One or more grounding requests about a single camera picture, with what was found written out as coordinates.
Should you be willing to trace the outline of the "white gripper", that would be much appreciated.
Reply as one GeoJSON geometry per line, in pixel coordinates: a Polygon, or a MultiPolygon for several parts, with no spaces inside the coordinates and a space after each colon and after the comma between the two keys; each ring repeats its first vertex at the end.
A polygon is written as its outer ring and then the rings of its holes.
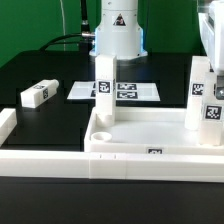
{"type": "Polygon", "coordinates": [[[215,96],[224,100],[224,0],[197,0],[201,41],[217,76],[215,96]]]}

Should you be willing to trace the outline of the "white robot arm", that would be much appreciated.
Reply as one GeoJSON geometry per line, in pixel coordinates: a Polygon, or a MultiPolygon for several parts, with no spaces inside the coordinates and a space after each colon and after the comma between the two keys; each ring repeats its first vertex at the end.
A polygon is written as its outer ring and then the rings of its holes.
{"type": "MultiPolygon", "coordinates": [[[[204,50],[213,71],[224,76],[224,0],[196,1],[204,50]]],[[[138,0],[101,0],[101,22],[89,55],[115,55],[122,62],[146,58],[146,31],[138,24],[137,15],[138,0]]]]}

